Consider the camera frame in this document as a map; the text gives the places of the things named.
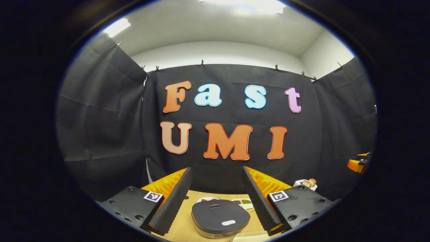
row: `white label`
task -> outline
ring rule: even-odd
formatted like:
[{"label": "white label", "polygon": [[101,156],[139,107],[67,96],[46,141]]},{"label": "white label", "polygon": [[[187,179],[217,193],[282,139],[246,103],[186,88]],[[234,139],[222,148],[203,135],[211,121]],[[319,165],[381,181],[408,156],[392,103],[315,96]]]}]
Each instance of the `white label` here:
[{"label": "white label", "polygon": [[148,194],[143,197],[146,200],[149,200],[151,202],[158,202],[160,200],[162,194],[156,193],[156,192],[148,192]]},{"label": "white label", "polygon": [[272,198],[273,202],[281,201],[288,198],[288,195],[285,194],[284,191],[272,192],[269,193],[269,195]]},{"label": "white label", "polygon": [[222,224],[222,225],[224,225],[224,226],[227,226],[227,225],[234,224],[234,223],[236,223],[236,221],[234,221],[234,220],[229,220],[229,221],[224,221],[224,222],[222,222],[221,224]]}]

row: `ceiling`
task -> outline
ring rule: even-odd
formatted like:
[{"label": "ceiling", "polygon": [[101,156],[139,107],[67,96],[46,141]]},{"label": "ceiling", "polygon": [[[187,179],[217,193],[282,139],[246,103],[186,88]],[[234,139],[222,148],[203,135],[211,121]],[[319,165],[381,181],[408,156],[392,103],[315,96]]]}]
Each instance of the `ceiling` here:
[{"label": "ceiling", "polygon": [[160,0],[126,16],[130,27],[114,36],[129,56],[197,41],[247,43],[302,57],[323,28],[290,7],[283,13],[250,10],[199,0]]}]

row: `light blue letter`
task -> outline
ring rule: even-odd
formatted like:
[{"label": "light blue letter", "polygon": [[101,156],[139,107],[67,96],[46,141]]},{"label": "light blue letter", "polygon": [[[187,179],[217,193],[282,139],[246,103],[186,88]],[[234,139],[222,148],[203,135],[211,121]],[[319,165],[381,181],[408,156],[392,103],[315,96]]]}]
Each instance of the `light blue letter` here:
[{"label": "light blue letter", "polygon": [[197,91],[199,91],[199,94],[194,98],[194,102],[199,106],[206,106],[209,104],[211,107],[216,107],[222,103],[222,100],[219,98],[221,88],[216,84],[202,85]]},{"label": "light blue letter", "polygon": [[262,86],[249,85],[245,88],[245,104],[249,109],[262,109],[266,106],[266,89]]}]

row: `black lid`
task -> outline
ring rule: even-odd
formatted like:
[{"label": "black lid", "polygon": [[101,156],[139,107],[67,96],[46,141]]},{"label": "black lid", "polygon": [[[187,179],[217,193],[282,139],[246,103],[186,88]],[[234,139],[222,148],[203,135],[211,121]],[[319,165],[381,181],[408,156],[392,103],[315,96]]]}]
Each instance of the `black lid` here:
[{"label": "black lid", "polygon": [[207,233],[222,234],[245,227],[251,216],[229,200],[198,202],[191,209],[197,227]]}]

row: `orange letter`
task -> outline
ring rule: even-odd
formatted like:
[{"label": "orange letter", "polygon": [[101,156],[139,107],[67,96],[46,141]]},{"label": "orange letter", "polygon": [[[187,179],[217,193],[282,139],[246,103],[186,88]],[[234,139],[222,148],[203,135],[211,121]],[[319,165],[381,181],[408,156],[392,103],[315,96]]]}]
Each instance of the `orange letter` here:
[{"label": "orange letter", "polygon": [[284,136],[287,133],[287,128],[281,126],[271,127],[270,132],[273,134],[272,150],[267,155],[267,158],[271,160],[281,159],[284,157],[282,148],[284,147]]},{"label": "orange letter", "polygon": [[166,106],[163,108],[163,112],[174,112],[178,111],[181,106],[176,103],[176,100],[179,99],[180,102],[183,102],[185,99],[185,88],[189,90],[191,88],[190,81],[183,81],[171,85],[167,85],[165,90],[167,91],[166,97]]},{"label": "orange letter", "polygon": [[248,155],[248,140],[249,134],[252,132],[252,127],[249,125],[238,125],[230,138],[224,131],[221,124],[210,123],[206,124],[206,130],[209,132],[208,150],[203,154],[203,157],[209,159],[218,158],[216,147],[221,153],[222,158],[227,158],[228,154],[234,147],[233,154],[230,155],[232,160],[246,161],[249,159]]},{"label": "orange letter", "polygon": [[179,146],[172,144],[172,129],[175,126],[171,122],[161,122],[161,140],[164,148],[173,154],[184,154],[188,149],[188,131],[191,129],[189,123],[179,123],[178,128],[181,131],[181,142]]}]

